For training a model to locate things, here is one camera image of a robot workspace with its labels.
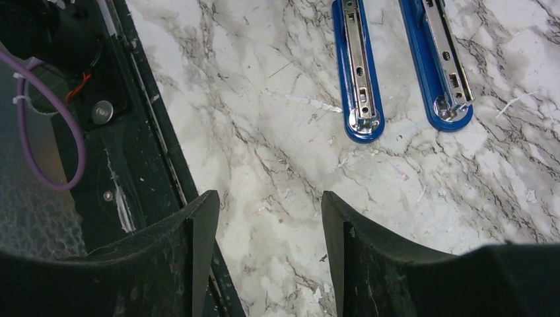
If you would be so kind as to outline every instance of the metal screw head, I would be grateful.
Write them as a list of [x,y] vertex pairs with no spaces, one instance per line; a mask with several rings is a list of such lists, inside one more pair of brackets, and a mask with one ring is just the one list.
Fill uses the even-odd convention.
[[113,118],[113,105],[107,100],[101,100],[93,107],[91,118],[95,124],[105,124]]
[[103,199],[105,199],[105,201],[112,201],[113,193],[110,190],[108,190],[107,192],[103,193]]

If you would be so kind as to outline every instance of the debris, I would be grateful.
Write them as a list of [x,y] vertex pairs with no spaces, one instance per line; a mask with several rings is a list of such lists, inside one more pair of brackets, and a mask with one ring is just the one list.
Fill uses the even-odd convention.
[[424,193],[426,192],[426,188],[428,186],[424,185],[424,188],[422,189],[422,192],[420,193],[420,195],[418,196],[418,198],[416,198],[416,206],[420,205],[420,201],[422,201],[422,198],[424,197]]
[[123,193],[121,186],[119,186],[117,174],[114,172],[110,160],[107,160],[107,166],[111,172],[111,179],[115,183],[114,199],[117,205],[117,214],[119,216],[121,227],[126,233],[135,232],[136,227],[132,222],[132,214],[126,200],[126,196]]
[[310,104],[312,106],[314,106],[317,109],[323,109],[323,110],[328,110],[328,111],[332,111],[332,112],[342,112],[342,108],[340,107],[336,107],[333,106],[331,104],[326,104],[324,102],[321,102],[319,100],[315,100],[315,99],[311,99],[308,97],[299,97],[299,96],[294,96],[292,94],[287,94],[285,95],[287,100],[290,101],[294,101],[294,102],[299,102],[301,104]]
[[500,118],[500,116],[507,110],[507,108],[509,108],[509,106],[511,106],[514,102],[520,100],[523,97],[527,97],[527,96],[532,96],[534,94],[536,94],[537,92],[540,92],[541,90],[537,90],[534,92],[529,92],[528,94],[522,94],[521,96],[517,97],[517,98],[513,98],[512,100],[510,100],[510,102],[508,102],[506,104],[506,106],[498,113],[498,115],[496,116],[496,118]]
[[323,298],[323,296],[321,295],[321,288],[317,287],[317,289],[315,290],[315,294],[313,294],[313,298],[315,298],[316,302],[319,302],[319,300]]
[[341,168],[342,166],[344,166],[344,164],[346,164],[347,161],[348,161],[348,157],[344,157],[342,161],[338,164],[338,167]]
[[535,190],[529,190],[527,192],[527,202],[528,203],[536,203],[537,202],[537,195]]
[[447,192],[443,188],[438,189],[438,196],[439,197],[445,197],[446,195],[447,195]]

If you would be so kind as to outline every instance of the white residue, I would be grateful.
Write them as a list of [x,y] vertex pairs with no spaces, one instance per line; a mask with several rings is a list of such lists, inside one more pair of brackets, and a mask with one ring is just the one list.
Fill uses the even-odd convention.
[[259,213],[262,212],[263,210],[269,210],[269,208],[270,208],[270,204],[267,201],[263,201],[259,207]]
[[134,232],[136,231],[136,228],[134,227],[134,223],[132,222],[132,214],[130,213],[130,208],[128,207],[128,204],[126,202],[126,197],[123,193],[123,190],[117,182],[118,177],[111,167],[110,160],[107,161],[107,166],[109,167],[109,171],[111,171],[111,179],[115,183],[115,202],[117,203],[117,213],[121,222],[121,228],[126,233]]
[[528,203],[536,203],[537,202],[536,191],[535,190],[528,190],[526,198],[527,198]]
[[445,197],[446,195],[447,195],[447,192],[443,188],[438,189],[438,196],[439,197]]
[[344,157],[344,158],[340,161],[340,163],[338,163],[338,167],[341,168],[342,166],[344,166],[344,165],[346,164],[347,161],[348,161],[348,157]]
[[272,96],[272,92],[271,92],[270,90],[268,90],[268,89],[263,89],[263,90],[261,90],[261,92],[262,92],[263,94],[267,95],[267,96]]
[[332,111],[332,112],[339,112],[339,113],[342,112],[342,108],[340,108],[340,107],[335,107],[331,104],[326,104],[322,101],[311,99],[311,98],[308,98],[308,97],[299,97],[299,96],[294,96],[292,94],[287,94],[287,95],[285,95],[285,97],[286,97],[287,100],[290,100],[290,101],[299,102],[301,104],[310,104],[317,109],[323,109],[323,110]]
[[534,92],[529,92],[528,94],[522,94],[521,96],[517,97],[517,98],[513,98],[512,100],[510,100],[510,102],[508,102],[506,104],[506,106],[498,113],[498,115],[496,116],[496,118],[500,118],[500,116],[507,110],[507,108],[509,108],[509,106],[511,106],[514,102],[520,100],[523,97],[527,97],[527,96],[532,96],[534,94],[536,94],[537,92],[540,92],[541,90],[537,90]]
[[317,287],[317,289],[315,290],[315,294],[313,294],[313,298],[316,302],[319,302],[319,300],[323,298],[323,296],[321,295],[321,288]]
[[418,195],[418,198],[416,198],[416,206],[420,206],[420,201],[422,201],[422,198],[424,197],[424,193],[426,192],[426,188],[428,186],[424,185],[424,188],[422,188],[422,192],[420,193],[420,195]]

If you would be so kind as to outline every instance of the blue stapler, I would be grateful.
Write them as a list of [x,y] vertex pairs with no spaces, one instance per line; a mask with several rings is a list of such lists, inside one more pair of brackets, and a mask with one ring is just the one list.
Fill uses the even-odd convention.
[[443,0],[399,0],[430,124],[453,132],[473,116],[469,80]]
[[361,0],[336,0],[332,11],[345,130],[356,142],[373,142],[385,120],[364,8]]

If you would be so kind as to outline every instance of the gray marble vein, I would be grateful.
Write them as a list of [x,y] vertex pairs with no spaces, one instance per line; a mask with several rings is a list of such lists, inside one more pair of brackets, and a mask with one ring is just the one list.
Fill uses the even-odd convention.
[[560,241],[560,1],[446,1],[477,96],[453,134],[426,120],[398,2],[365,1],[387,121],[371,145],[343,130],[331,1],[128,4],[250,316],[335,315],[324,190],[454,254]]

